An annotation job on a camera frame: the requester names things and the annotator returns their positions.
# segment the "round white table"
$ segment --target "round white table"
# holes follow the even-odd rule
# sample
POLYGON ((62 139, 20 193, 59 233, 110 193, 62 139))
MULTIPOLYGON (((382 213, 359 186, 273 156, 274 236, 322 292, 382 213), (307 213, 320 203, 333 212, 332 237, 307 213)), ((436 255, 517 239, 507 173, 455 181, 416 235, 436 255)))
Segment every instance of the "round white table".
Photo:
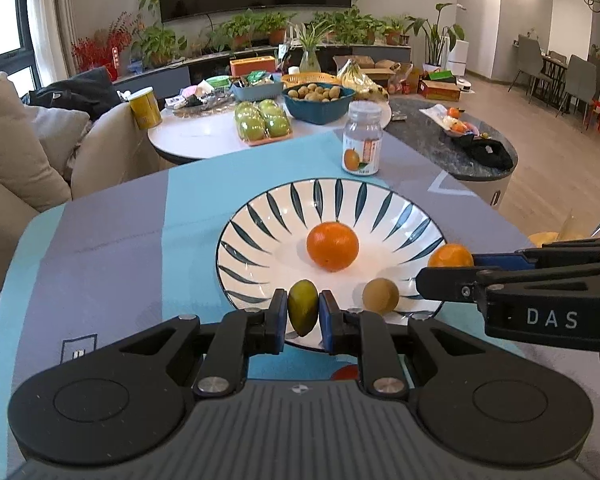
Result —
MULTIPOLYGON (((295 138, 339 130, 347 122, 345 114, 333 123, 322 125, 305 123, 288 113, 281 98, 278 99, 278 104, 287 112, 295 138)), ((391 121, 392 112, 389 103, 382 103, 381 107, 381 123, 385 128, 391 121)), ((252 149, 238 137, 234 122, 234 107, 221 113, 190 118, 177 117, 171 110, 165 108, 162 111, 162 124, 149 130, 149 140, 158 154, 173 164, 187 164, 194 160, 252 149)))

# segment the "gray chair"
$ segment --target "gray chair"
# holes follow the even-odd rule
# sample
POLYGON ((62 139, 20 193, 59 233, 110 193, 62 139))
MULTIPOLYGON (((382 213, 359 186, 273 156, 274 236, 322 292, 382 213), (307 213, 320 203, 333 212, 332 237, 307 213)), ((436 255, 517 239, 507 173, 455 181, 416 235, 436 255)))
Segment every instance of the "gray chair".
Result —
POLYGON ((563 63, 567 62, 567 57, 563 56, 562 54, 558 54, 555 50, 549 51, 549 57, 552 57, 553 59, 557 59, 558 61, 561 61, 563 63))
POLYGON ((511 86, 509 86, 508 91, 513 88, 520 73, 525 73, 529 76, 529 84, 531 86, 529 102, 531 102, 537 82, 545 82, 549 86, 553 84, 553 80, 547 74, 542 73, 543 66, 544 60, 542 60, 538 41, 520 34, 518 36, 518 73, 513 79, 511 86))
POLYGON ((564 77, 564 94, 560 101, 560 108, 556 117, 562 112, 564 105, 569 107, 568 98, 570 96, 575 97, 578 101, 585 102, 584 117, 582 118, 582 129, 584 129, 584 123, 587 118, 587 111, 589 105, 593 101, 593 97, 596 94, 596 66, 593 63, 584 61, 584 59, 571 55, 569 60, 569 66, 567 67, 567 73, 564 77))

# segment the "tablecloth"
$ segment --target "tablecloth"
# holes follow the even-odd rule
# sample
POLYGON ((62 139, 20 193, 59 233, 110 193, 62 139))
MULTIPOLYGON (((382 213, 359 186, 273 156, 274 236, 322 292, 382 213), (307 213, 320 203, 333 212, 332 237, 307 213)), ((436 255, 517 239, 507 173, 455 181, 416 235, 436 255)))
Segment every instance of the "tablecloth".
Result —
MULTIPOLYGON (((219 235, 245 202, 297 179, 343 177, 342 144, 328 132, 153 174, 35 218, 0 297, 0 480, 22 462, 8 430, 14 389, 33 374, 179 314, 214 322, 231 306, 215 271, 219 235)), ((450 242, 473 252, 529 245, 474 193, 392 136, 373 182, 423 208, 450 242)), ((474 306, 446 304, 440 318, 474 335, 474 306)), ((505 348, 515 350, 510 343, 505 348)), ((250 376, 327 378, 347 358, 286 346, 258 356, 250 376)))

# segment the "curtain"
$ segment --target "curtain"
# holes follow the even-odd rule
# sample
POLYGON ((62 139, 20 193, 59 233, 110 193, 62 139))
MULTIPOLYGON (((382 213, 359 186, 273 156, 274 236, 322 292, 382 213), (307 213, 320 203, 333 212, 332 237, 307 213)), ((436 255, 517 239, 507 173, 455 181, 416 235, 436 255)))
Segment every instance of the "curtain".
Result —
POLYGON ((56 0, 27 0, 29 29, 42 86, 67 79, 56 0))
POLYGON ((74 1, 56 0, 56 12, 58 13, 58 28, 60 30, 60 41, 64 52, 64 63, 70 75, 78 73, 74 56, 71 53, 71 44, 77 42, 74 22, 74 1))

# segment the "red stool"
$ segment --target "red stool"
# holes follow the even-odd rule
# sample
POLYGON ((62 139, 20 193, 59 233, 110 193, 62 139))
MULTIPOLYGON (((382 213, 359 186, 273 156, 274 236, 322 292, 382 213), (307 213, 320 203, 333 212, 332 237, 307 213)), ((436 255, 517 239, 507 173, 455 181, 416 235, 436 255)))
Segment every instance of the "red stool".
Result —
POLYGON ((589 117, 587 119, 587 130, 589 129, 589 123, 591 122, 591 117, 594 113, 598 114, 598 131, 600 132, 600 101, 593 101, 589 106, 589 117))

